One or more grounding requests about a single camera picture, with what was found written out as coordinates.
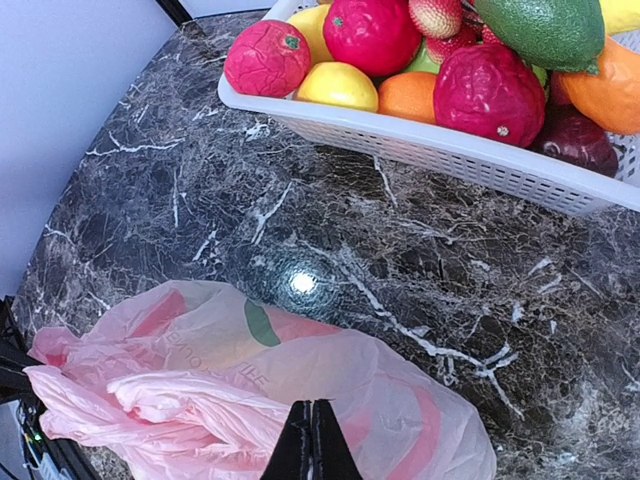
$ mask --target marble countertop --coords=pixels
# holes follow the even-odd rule
[[[190,24],[136,79],[46,226],[18,321],[82,334],[165,280],[227,281],[459,392],[500,479],[640,478],[640,215],[567,218],[227,109],[225,53],[260,17]]]

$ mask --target green fruit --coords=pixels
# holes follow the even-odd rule
[[[544,96],[549,100],[549,73],[546,69],[537,65],[529,65],[529,68],[533,70],[533,73],[535,73],[538,80],[540,80],[540,85],[542,85],[544,89]]]
[[[597,75],[605,30],[599,0],[476,0],[496,36],[528,62]]]
[[[440,73],[440,65],[434,63],[431,57],[429,57],[426,38],[422,40],[420,50],[418,50],[413,61],[403,70],[403,73],[405,72],[428,72],[435,73],[436,75]]]

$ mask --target yellow lemon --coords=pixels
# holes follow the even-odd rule
[[[319,5],[317,7],[308,8],[301,12],[293,14],[287,21],[296,27],[304,38],[307,39],[309,49],[311,50],[311,65],[320,62],[331,62],[333,57],[329,53],[327,43],[324,41],[322,29],[324,20],[329,13],[331,5]]]
[[[607,35],[640,29],[640,2],[638,0],[600,0]]]
[[[313,67],[294,98],[366,112],[378,111],[378,92],[371,79],[356,67],[341,62],[319,63]]]

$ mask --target strawberry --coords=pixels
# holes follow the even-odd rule
[[[449,55],[462,47],[475,45],[476,34],[473,28],[462,25],[457,35],[444,40],[427,37],[427,51],[433,63],[442,65]]]
[[[484,22],[480,15],[476,12],[472,12],[470,10],[462,11],[463,22],[473,28],[473,31],[476,32],[476,37],[478,39],[482,38],[482,27],[484,26]]]
[[[460,0],[409,0],[409,13],[425,37],[452,37],[462,26]]]
[[[482,41],[484,43],[496,43],[498,45],[504,45],[502,40],[496,37],[496,34],[493,33],[493,30],[489,28],[489,25],[482,27]]]

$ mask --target white wall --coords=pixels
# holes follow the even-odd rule
[[[175,26],[154,0],[0,0],[0,296],[83,152]]]
[[[180,0],[180,3],[192,17],[197,18],[219,13],[271,8],[276,0]]]

